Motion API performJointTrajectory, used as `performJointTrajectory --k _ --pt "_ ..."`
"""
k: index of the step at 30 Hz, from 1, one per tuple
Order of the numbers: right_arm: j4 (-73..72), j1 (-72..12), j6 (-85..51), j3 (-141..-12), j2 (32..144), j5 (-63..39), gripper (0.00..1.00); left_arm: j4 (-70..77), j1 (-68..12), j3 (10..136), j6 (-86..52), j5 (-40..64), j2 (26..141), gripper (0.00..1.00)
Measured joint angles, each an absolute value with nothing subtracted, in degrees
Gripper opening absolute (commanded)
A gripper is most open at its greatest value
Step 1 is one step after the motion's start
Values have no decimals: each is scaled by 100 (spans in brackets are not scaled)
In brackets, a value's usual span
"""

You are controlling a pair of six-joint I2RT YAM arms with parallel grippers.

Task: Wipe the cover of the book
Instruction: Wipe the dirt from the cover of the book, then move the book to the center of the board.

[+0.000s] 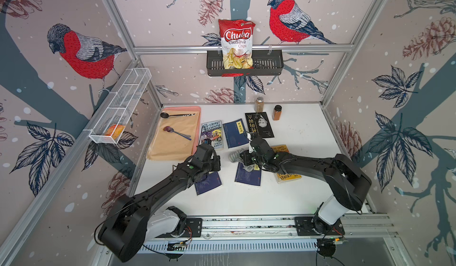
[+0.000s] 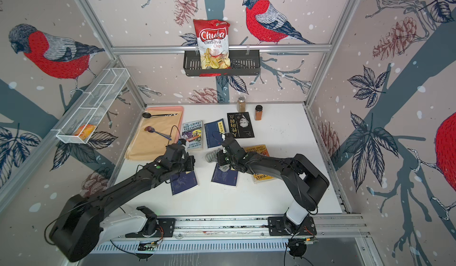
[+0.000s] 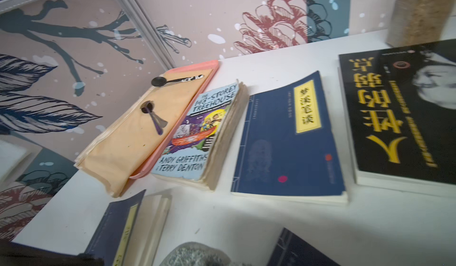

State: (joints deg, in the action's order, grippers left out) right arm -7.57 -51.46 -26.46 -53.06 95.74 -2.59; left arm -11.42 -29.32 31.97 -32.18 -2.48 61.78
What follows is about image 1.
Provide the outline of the black Chinese paperback book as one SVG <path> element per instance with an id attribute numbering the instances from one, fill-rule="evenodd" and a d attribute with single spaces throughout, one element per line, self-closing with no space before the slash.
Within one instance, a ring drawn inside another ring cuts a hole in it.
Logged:
<path id="1" fill-rule="evenodd" d="M 266 112 L 245 113 L 248 130 L 261 138 L 274 138 L 271 123 Z"/>

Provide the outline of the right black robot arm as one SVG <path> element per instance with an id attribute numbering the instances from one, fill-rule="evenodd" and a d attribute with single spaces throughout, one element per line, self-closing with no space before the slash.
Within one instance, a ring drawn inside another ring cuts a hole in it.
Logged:
<path id="1" fill-rule="evenodd" d="M 270 173 L 298 174 L 326 182 L 332 195 L 318 207 L 311 219 L 312 229 L 319 235 L 332 231 L 348 211 L 361 212 L 372 186 L 371 179 L 343 154 L 323 159 L 293 155 L 274 151 L 260 137 L 253 139 L 247 150 L 232 154 L 230 161 L 242 163 L 245 170 L 258 166 Z"/>

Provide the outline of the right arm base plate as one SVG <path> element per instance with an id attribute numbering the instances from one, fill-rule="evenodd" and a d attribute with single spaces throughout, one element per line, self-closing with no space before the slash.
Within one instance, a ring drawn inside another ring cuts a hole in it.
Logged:
<path id="1" fill-rule="evenodd" d="M 342 221 L 338 219 L 334 224 L 327 224 L 318 216 L 300 216 L 294 218 L 294 227 L 298 236 L 344 236 Z"/>

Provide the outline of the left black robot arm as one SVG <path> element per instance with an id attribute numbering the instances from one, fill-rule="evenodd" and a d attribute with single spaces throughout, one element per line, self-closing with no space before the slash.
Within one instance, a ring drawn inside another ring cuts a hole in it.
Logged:
<path id="1" fill-rule="evenodd" d="M 120 196 L 108 217 L 97 226 L 95 241 L 107 247 L 122 262 L 127 262 L 146 241 L 151 216 L 171 198 L 202 181 L 210 172 L 220 170 L 220 157 L 208 144 L 197 147 L 194 155 L 179 163 L 165 179 L 147 191 Z"/>

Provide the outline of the grey striped cleaning cloth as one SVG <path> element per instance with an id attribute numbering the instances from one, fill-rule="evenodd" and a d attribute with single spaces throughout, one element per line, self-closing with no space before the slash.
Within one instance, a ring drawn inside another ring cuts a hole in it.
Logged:
<path id="1" fill-rule="evenodd" d="M 243 150 L 237 150 L 237 151 L 231 152 L 229 154 L 230 162 L 232 162 L 232 163 L 236 163 L 236 162 L 243 163 L 242 153 L 243 153 Z"/>

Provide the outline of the grey treehouse paperback book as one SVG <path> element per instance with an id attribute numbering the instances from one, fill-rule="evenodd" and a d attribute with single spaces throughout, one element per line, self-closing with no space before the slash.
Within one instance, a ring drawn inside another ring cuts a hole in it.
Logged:
<path id="1" fill-rule="evenodd" d="M 215 150 L 223 149 L 223 124 L 222 121 L 211 121 L 201 124 L 199 136 L 200 144 L 209 144 Z"/>

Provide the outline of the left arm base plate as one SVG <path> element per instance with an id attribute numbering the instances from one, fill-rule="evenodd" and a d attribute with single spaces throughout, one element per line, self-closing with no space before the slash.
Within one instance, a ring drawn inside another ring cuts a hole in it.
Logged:
<path id="1" fill-rule="evenodd" d="M 180 220 L 176 229 L 170 233 L 165 233 L 157 238 L 198 238 L 201 237 L 203 220 L 201 218 L 186 218 Z"/>

